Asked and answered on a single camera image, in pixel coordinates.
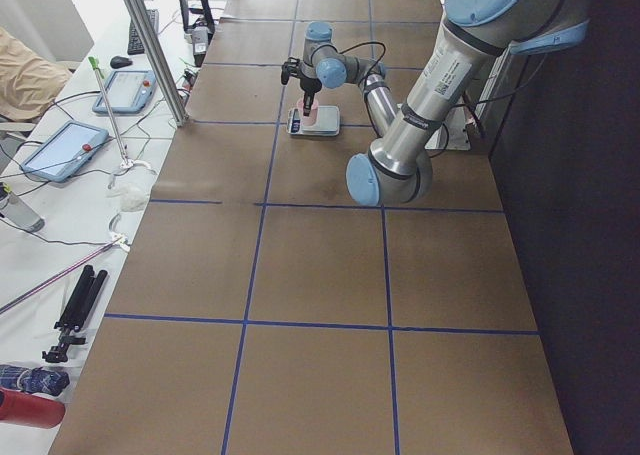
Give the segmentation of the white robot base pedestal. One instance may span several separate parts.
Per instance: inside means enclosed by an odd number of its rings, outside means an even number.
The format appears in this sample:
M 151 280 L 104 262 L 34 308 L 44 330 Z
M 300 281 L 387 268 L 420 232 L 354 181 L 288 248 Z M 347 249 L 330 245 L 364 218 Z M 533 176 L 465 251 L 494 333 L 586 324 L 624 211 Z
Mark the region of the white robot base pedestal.
M 431 152 L 438 150 L 468 151 L 471 143 L 466 131 L 467 115 L 463 107 L 452 109 L 442 126 L 434 132 L 425 145 Z

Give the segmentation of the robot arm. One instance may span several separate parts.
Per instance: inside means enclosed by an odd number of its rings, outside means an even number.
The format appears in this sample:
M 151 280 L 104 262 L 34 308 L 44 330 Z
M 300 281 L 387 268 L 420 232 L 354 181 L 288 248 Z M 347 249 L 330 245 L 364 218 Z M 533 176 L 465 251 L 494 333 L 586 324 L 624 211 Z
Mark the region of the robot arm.
M 325 22 L 311 23 L 301 60 L 282 67 L 299 79 L 303 112 L 323 88 L 358 86 L 378 138 L 346 169 L 351 198 L 364 206 L 408 203 L 431 186 L 426 144 L 443 125 L 472 78 L 509 51 L 540 54 L 581 43 L 590 0 L 445 0 L 433 53 L 406 100 L 396 105 L 380 64 L 346 56 L 332 44 Z

